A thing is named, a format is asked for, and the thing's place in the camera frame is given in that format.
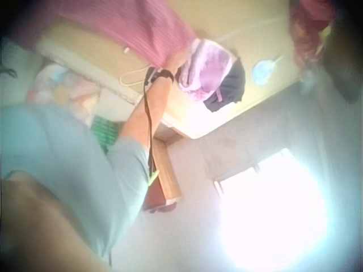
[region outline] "pink striped fabric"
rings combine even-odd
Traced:
[[[156,67],[195,39],[163,0],[62,0],[60,15],[105,33]]]

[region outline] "red fabric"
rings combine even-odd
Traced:
[[[328,0],[300,0],[314,27],[323,30],[335,19],[335,9]]]
[[[60,15],[105,33],[156,67],[195,39],[163,0],[63,0]]]
[[[295,61],[302,69],[322,60],[319,32],[335,18],[335,9],[327,0],[300,0],[290,6],[290,34],[295,47]]]

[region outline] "bright light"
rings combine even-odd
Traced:
[[[237,267],[287,269],[326,235],[327,216],[318,183],[288,150],[222,182],[221,237]]]

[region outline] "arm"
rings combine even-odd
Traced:
[[[176,74],[178,68],[185,63],[189,57],[189,49],[183,49],[168,57],[164,69]],[[152,136],[158,128],[163,117],[168,96],[172,87],[170,78],[157,78],[147,92],[147,102],[150,109]],[[149,120],[145,112],[145,98],[136,106],[129,119],[121,130],[121,137],[133,138],[149,149]]]

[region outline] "black cable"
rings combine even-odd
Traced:
[[[151,177],[151,175],[153,174],[153,170],[154,170],[154,159],[153,159],[153,121],[151,119],[151,114],[150,114],[150,108],[149,108],[149,103],[147,101],[147,93],[146,93],[146,85],[147,85],[147,81],[149,79],[149,76],[152,72],[152,69],[149,69],[149,71],[146,73],[146,78],[145,81],[143,83],[143,104],[145,106],[145,112],[147,115],[147,119],[149,120],[149,138],[150,138],[150,149],[149,149],[149,161],[148,161],[148,165],[149,165],[149,177]]]

